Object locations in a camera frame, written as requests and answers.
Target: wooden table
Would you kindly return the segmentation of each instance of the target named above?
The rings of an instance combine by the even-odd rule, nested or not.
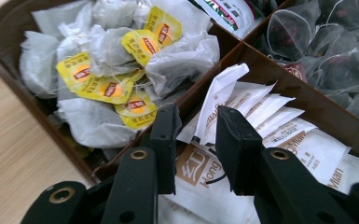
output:
[[[0,79],[0,224],[20,223],[39,194],[63,180],[90,186]]]

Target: lipton tea bag tag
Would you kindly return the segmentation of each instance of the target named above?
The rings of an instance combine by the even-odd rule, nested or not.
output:
[[[59,62],[56,68],[69,90],[76,93],[90,75],[90,56],[83,51]]]
[[[135,130],[146,128],[153,123],[158,110],[144,91],[133,91],[126,104],[114,105],[114,108],[123,123]]]
[[[155,34],[149,30],[133,30],[126,33],[121,39],[121,45],[143,67],[153,54],[161,49]]]
[[[122,80],[114,77],[96,77],[91,74],[77,92],[80,97],[110,104],[125,104],[130,98],[133,81],[129,77]]]
[[[159,7],[152,7],[145,29],[153,32],[162,47],[171,45],[179,40],[182,34],[182,24]]]

